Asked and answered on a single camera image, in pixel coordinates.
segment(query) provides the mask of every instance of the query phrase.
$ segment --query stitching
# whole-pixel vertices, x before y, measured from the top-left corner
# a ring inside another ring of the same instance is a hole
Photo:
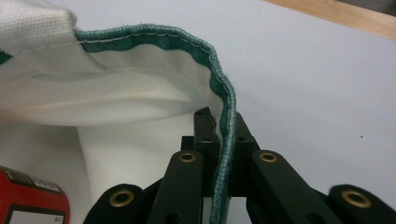
[[[92,44],[92,43],[106,43],[106,42],[111,42],[111,41],[116,41],[116,40],[122,40],[122,39],[126,39],[129,38],[131,36],[140,36],[140,35],[157,35],[157,36],[165,36],[165,35],[169,35],[171,37],[179,37],[181,40],[183,40],[184,42],[189,43],[190,45],[201,49],[202,51],[206,52],[206,53],[210,53],[210,50],[208,49],[204,49],[203,47],[196,45],[194,43],[192,43],[190,40],[187,40],[183,37],[181,37],[180,35],[171,35],[168,33],[164,33],[164,34],[158,34],[158,33],[140,33],[140,34],[134,34],[134,35],[126,35],[126,36],[122,36],[122,37],[117,37],[117,38],[111,38],[111,39],[105,39],[105,40],[81,40],[81,41],[76,41],[76,42],[69,42],[69,43],[62,43],[62,44],[53,44],[53,45],[47,45],[47,46],[42,46],[42,47],[36,47],[34,49],[27,49],[27,50],[21,50],[21,51],[15,51],[15,54],[20,54],[20,53],[24,53],[24,52],[33,52],[33,51],[37,51],[37,50],[42,50],[42,49],[52,49],[52,48],[59,48],[59,47],[67,47],[67,46],[72,46],[72,45],[76,45],[76,44]]]

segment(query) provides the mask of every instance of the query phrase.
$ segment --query wooden surface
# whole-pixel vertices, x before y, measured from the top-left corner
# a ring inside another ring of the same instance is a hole
[[[333,0],[264,0],[386,38],[396,39],[396,17]]]

